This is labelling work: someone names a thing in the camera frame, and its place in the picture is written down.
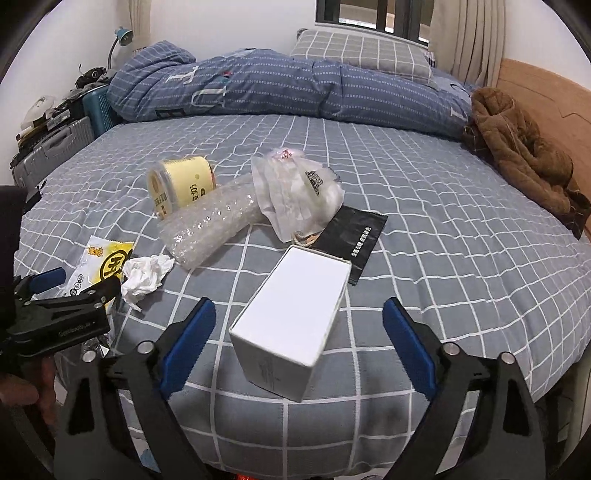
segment brown jacket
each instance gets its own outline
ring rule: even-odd
[[[591,204],[579,192],[571,158],[541,135],[519,102],[499,89],[476,90],[472,110],[464,135],[468,149],[580,238]]]

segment gray plaid pillow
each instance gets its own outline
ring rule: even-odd
[[[291,56],[297,59],[337,60],[354,67],[395,73],[433,88],[433,72],[422,48],[405,41],[363,37],[325,30],[304,30]]]

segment cardboard box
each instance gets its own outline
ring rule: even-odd
[[[292,245],[230,327],[246,378],[301,401],[339,311],[351,263]]]

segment gray suitcase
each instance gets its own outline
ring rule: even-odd
[[[33,191],[52,171],[95,139],[86,116],[59,128],[12,169],[15,185]]]

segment blue duvet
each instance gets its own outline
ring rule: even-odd
[[[396,75],[328,60],[296,60],[273,50],[196,62],[188,51],[167,41],[128,61],[111,81],[108,98],[130,122],[277,113],[454,139],[460,138],[471,113],[469,95],[463,98]]]

